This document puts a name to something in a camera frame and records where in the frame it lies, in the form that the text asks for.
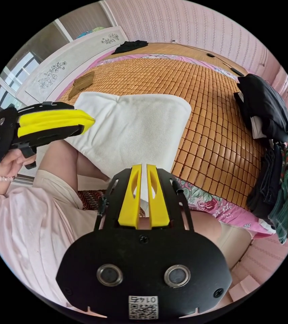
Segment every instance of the hand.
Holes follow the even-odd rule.
[[[15,177],[23,165],[28,165],[36,160],[36,155],[26,159],[19,149],[9,151],[0,162],[0,177]]]

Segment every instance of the pink shirt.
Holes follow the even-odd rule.
[[[0,255],[26,286],[71,307],[55,277],[75,241],[66,217],[43,189],[18,187],[0,195]]]

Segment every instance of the pink bedsheet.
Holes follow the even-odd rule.
[[[237,76],[229,73],[228,71],[209,64],[207,62],[198,61],[190,57],[179,56],[179,55],[166,55],[166,54],[133,54],[133,55],[125,55],[116,58],[111,58],[107,60],[102,60],[104,57],[98,59],[94,63],[92,63],[86,70],[94,68],[98,65],[108,64],[112,62],[122,61],[126,59],[136,59],[136,58],[167,58],[174,59],[179,61],[184,61],[188,63],[193,63],[201,66],[205,66],[209,69],[212,69],[216,72],[222,73],[235,81],[238,81]],[[73,84],[71,84],[62,92],[62,94]],[[244,208],[235,205],[231,202],[228,202],[225,199],[219,198],[217,196],[213,196],[208,192],[192,185],[191,183],[184,181],[182,179],[177,178],[179,184],[184,189],[185,195],[188,200],[189,208],[191,210],[198,210],[207,212],[214,217],[216,217],[219,221],[229,224],[231,226],[236,226],[240,228],[244,228],[248,230],[254,239],[261,239],[268,236],[273,235],[273,233],[269,232],[262,225],[259,224],[259,219],[255,217],[251,212],[245,210]]]
[[[251,233],[254,239],[273,235],[259,224],[259,219],[251,212],[223,198],[211,195],[185,180],[176,179],[184,190],[191,210],[207,212],[223,223],[244,228]]]
[[[207,62],[195,60],[194,58],[190,58],[190,57],[186,57],[186,56],[169,55],[169,54],[132,54],[132,55],[125,55],[125,56],[120,56],[120,57],[115,57],[115,58],[110,58],[110,59],[104,60],[105,57],[111,55],[112,53],[113,53],[113,51],[98,58],[96,61],[91,63],[91,65],[87,69],[85,69],[78,77],[80,77],[82,74],[84,74],[88,70],[94,68],[95,66],[102,65],[102,64],[128,60],[131,58],[168,58],[168,59],[173,59],[173,60],[178,60],[178,61],[183,61],[183,62],[188,62],[188,63],[192,63],[192,64],[196,64],[196,65],[205,66],[209,69],[212,69],[214,71],[222,73],[222,74],[234,79],[235,81],[238,81],[237,76],[229,73],[228,71],[226,71],[220,67],[209,64]],[[57,99],[62,97],[62,95],[72,86],[73,82],[74,82],[74,80],[70,82],[70,84],[62,91],[62,93],[57,97]]]

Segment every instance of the screw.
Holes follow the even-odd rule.
[[[148,237],[145,235],[140,235],[140,243],[142,244],[148,243]]]
[[[64,292],[67,296],[72,296],[73,295],[73,292],[70,288],[64,288]]]
[[[214,297],[215,298],[219,298],[224,292],[224,289],[223,288],[219,288],[217,289],[215,292],[214,292]]]

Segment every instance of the pink wall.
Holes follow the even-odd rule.
[[[180,44],[225,56],[270,84],[279,71],[279,62],[256,37],[233,20],[199,4],[183,0],[106,3],[130,41],[170,43],[176,39]]]
[[[288,254],[288,241],[280,244],[278,237],[254,240],[241,262],[233,269],[232,286],[251,275],[260,285],[265,283]]]

